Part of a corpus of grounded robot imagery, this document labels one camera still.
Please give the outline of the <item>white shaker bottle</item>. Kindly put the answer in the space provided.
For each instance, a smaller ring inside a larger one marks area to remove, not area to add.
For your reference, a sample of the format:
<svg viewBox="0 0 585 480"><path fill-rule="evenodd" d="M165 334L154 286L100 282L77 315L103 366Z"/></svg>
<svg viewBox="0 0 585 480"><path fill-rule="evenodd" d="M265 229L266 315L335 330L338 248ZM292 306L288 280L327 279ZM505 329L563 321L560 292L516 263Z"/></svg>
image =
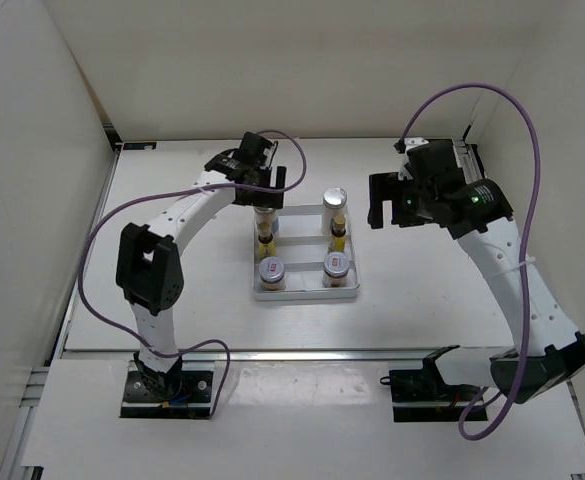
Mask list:
<svg viewBox="0 0 585 480"><path fill-rule="evenodd" d="M338 215L345 214L347 199L347 192L340 187L328 188L323 193L321 232L324 235L330 234L332 220Z"/></svg>
<svg viewBox="0 0 585 480"><path fill-rule="evenodd" d="M274 237L279 236L278 211L275 208L254 207L255 228L267 223Z"/></svg>

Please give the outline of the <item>yellow small bottle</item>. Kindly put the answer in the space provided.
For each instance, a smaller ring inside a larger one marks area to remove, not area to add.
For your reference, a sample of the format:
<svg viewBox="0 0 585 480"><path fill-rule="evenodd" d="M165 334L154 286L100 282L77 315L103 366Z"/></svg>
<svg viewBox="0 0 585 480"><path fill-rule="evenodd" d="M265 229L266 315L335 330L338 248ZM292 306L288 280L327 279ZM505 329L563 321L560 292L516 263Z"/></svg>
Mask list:
<svg viewBox="0 0 585 480"><path fill-rule="evenodd" d="M346 244L346 217L342 214L336 215L330 224L330 242L328 252L343 252Z"/></svg>
<svg viewBox="0 0 585 480"><path fill-rule="evenodd" d="M259 232L257 235L259 260L276 255L276 245L272 233Z"/></svg>

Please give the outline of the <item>sauce jar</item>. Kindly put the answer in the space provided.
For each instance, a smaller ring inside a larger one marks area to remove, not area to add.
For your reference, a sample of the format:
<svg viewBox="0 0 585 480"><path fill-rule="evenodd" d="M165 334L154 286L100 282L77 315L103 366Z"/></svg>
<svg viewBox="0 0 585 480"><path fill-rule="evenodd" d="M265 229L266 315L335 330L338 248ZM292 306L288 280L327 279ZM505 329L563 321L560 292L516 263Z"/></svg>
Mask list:
<svg viewBox="0 0 585 480"><path fill-rule="evenodd" d="M345 287L349 270L350 261L343 252L329 252L323 262L323 286L326 288Z"/></svg>
<svg viewBox="0 0 585 480"><path fill-rule="evenodd" d="M285 265L276 256L266 257L260 261L258 275L264 291L280 291L286 286Z"/></svg>

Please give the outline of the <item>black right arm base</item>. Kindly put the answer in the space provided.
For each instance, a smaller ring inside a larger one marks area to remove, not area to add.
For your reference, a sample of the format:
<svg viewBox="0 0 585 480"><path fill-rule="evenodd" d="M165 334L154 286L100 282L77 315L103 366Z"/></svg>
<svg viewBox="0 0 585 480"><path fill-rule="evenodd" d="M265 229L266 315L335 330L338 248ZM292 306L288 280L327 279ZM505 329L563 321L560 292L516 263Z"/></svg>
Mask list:
<svg viewBox="0 0 585 480"><path fill-rule="evenodd" d="M396 423L456 422L483 387L495 385L496 347L452 345L427 354L417 367L391 366L380 384L390 389Z"/></svg>

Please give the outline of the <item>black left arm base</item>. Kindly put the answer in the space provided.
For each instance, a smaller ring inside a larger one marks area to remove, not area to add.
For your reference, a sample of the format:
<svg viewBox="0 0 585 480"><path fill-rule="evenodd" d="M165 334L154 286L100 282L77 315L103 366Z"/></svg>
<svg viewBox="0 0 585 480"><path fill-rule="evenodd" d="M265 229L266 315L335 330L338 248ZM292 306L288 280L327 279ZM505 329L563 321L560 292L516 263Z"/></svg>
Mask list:
<svg viewBox="0 0 585 480"><path fill-rule="evenodd" d="M130 362L126 372L119 417L123 419L210 420L215 365L183 362L176 382L160 393L157 386Z"/></svg>

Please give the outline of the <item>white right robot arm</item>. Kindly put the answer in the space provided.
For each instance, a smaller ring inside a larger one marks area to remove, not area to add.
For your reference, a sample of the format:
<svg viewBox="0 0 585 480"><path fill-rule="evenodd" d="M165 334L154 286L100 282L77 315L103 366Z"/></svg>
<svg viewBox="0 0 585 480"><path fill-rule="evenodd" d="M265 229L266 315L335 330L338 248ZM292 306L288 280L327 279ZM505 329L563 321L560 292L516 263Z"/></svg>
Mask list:
<svg viewBox="0 0 585 480"><path fill-rule="evenodd" d="M398 172L369 177L368 223L401 228L436 224L478 268L510 329L506 347L448 346L425 357L418 370L394 375L402 398L449 399L455 390L471 394L519 389L518 404L570 379L585 368L585 333L565 314L538 272L520 252L522 236L513 209L496 182L467 181L451 143L436 140L406 151Z"/></svg>

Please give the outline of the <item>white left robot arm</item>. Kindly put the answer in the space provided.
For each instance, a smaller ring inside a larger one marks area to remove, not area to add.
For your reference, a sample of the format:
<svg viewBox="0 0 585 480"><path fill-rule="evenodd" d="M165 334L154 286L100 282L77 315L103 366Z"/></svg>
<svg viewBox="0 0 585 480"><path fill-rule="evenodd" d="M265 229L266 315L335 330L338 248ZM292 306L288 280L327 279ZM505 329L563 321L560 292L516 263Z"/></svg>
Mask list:
<svg viewBox="0 0 585 480"><path fill-rule="evenodd" d="M143 225L130 223L120 236L115 281L131 306L143 338L134 355L146 387L160 400L178 395L181 355L174 336L173 306L184 288L181 255L194 236L229 205L280 208L286 169L272 170L278 144L247 132L238 147L203 167L190 195Z"/></svg>

